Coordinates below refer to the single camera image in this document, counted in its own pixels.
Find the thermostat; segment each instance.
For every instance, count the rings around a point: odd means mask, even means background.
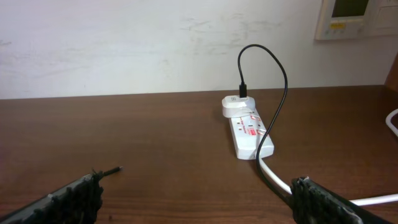
[[[324,0],[317,40],[398,34],[398,0]]]

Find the yellow label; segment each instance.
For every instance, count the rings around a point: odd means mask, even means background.
[[[344,29],[346,27],[345,23],[332,23],[330,24],[331,29]]]

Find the white wall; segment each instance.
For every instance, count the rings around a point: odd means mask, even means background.
[[[322,0],[0,0],[0,98],[232,90],[247,44],[290,87],[382,84],[397,37],[315,42]],[[249,88],[281,88],[260,49]]]

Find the wooden panel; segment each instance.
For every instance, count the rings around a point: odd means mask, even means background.
[[[386,79],[386,86],[389,89],[398,92],[398,54]]]
[[[249,90],[264,123],[283,90]],[[90,172],[98,223],[294,223],[292,211],[235,156],[221,100],[236,91],[0,101],[0,215]],[[398,140],[384,86],[290,89],[265,159],[286,182],[309,175],[349,198],[398,193]],[[398,203],[365,207],[398,223]]]

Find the white power strip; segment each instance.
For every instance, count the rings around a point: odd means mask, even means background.
[[[230,118],[232,136],[234,139],[236,157],[238,159],[255,159],[257,147],[264,136],[266,128],[257,112],[251,115]],[[260,157],[271,156],[274,153],[274,144],[268,136],[261,147]]]

